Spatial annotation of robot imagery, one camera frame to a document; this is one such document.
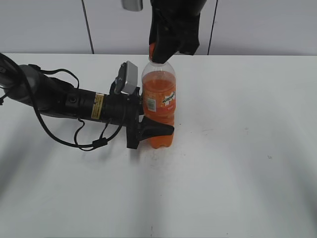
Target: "plastic bottle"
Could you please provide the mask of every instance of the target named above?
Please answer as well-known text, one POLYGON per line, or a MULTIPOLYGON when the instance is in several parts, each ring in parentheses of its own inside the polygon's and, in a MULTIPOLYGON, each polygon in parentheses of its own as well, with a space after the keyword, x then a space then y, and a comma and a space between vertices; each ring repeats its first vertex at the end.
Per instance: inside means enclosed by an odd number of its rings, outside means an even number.
MULTIPOLYGON (((176 109, 176 77, 168 63, 158 64, 151 60, 142 73, 144 115, 152 120, 174 126, 176 109)), ((156 136, 149 139, 153 148, 169 147, 173 135, 156 136)))

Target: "bottle neck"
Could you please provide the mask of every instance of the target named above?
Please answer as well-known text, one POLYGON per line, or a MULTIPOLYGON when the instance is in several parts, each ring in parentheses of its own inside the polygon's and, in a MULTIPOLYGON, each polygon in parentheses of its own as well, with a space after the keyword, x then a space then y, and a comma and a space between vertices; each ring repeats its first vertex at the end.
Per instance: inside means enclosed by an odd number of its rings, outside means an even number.
POLYGON ((166 65, 166 62, 165 63, 155 63, 150 58, 149 58, 149 61, 150 61, 150 64, 153 65, 154 67, 162 67, 162 66, 166 65))

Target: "orange liquid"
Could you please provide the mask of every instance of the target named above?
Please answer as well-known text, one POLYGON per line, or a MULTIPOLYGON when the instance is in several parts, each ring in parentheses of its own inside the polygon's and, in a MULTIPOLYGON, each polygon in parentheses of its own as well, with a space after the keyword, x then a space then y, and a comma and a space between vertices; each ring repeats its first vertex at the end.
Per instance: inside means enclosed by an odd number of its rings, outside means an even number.
MULTIPOLYGON (((176 84, 175 76, 166 71, 154 71, 146 74, 143 79, 143 92, 164 93, 174 89, 176 84)), ((144 115, 152 120, 174 126, 175 107, 166 112, 152 112, 148 110, 146 98, 143 98, 144 115)), ((156 136, 149 139, 153 148, 161 146, 169 147, 173 141, 173 135, 156 136)))

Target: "robotic arm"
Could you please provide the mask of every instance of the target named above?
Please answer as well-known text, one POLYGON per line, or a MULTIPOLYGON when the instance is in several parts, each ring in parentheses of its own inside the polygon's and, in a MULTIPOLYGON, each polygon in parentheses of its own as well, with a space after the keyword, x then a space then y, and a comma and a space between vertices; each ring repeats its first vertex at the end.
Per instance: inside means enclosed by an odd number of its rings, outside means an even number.
MULTIPOLYGON (((200 11, 206 0, 151 0, 153 8, 150 32, 150 56, 157 63, 166 62, 174 53, 193 55, 199 46, 198 29, 200 11)), ((91 151, 107 145, 126 127, 127 147, 137 149, 141 140, 172 135, 174 127, 143 117, 142 96, 137 87, 137 67, 127 61, 121 65, 118 77, 112 83, 109 94, 96 93, 79 88, 77 77, 66 69, 41 70, 37 65, 17 65, 10 58, 0 54, 0 86, 6 97, 32 106, 45 132, 55 141, 66 146, 91 151), (57 72, 71 74, 78 86, 54 77, 57 72), (51 133, 41 115, 56 118, 78 119, 83 125, 74 134, 74 143, 66 142, 51 133), (80 145, 77 135, 85 125, 83 120, 92 120, 118 125, 109 138, 103 137, 91 144, 80 145)))
POLYGON ((126 127, 127 147, 137 149, 141 140, 159 136, 171 135, 174 127, 143 117, 139 122, 139 116, 143 114, 142 98, 139 95, 139 87, 136 87, 138 70, 131 62, 121 65, 118 77, 112 83, 109 94, 91 92, 75 88, 73 85, 45 74, 54 74, 60 71, 70 73, 66 69, 54 71, 41 70, 36 65, 15 64, 11 59, 0 54, 0 85, 5 95, 0 98, 2 105, 5 97, 27 104, 34 108, 36 116, 46 131, 55 141, 67 146, 88 151, 107 145, 121 130, 126 127), (47 128, 42 115, 56 118, 78 119, 104 122, 105 128, 109 123, 118 125, 116 132, 109 138, 103 137, 91 144, 79 145, 77 134, 74 135, 74 143, 69 143, 57 138, 47 128))
POLYGON ((198 46, 200 12, 206 0, 151 0, 150 57, 165 63, 176 52, 193 55, 198 46))

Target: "white table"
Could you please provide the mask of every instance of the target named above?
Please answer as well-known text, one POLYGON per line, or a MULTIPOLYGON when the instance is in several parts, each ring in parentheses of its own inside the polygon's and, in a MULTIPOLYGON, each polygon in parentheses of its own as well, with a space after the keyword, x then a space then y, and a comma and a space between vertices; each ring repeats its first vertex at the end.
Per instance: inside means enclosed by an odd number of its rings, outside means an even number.
MULTIPOLYGON (((8 54, 67 68, 107 93, 147 56, 8 54)), ((0 237, 317 237, 317 57, 174 56, 170 148, 82 152, 52 141, 31 107, 0 107, 0 237)), ((67 74, 58 77, 74 82, 67 74)), ((72 141, 81 124, 45 117, 72 141)), ((79 141, 99 136, 88 123, 79 141)))

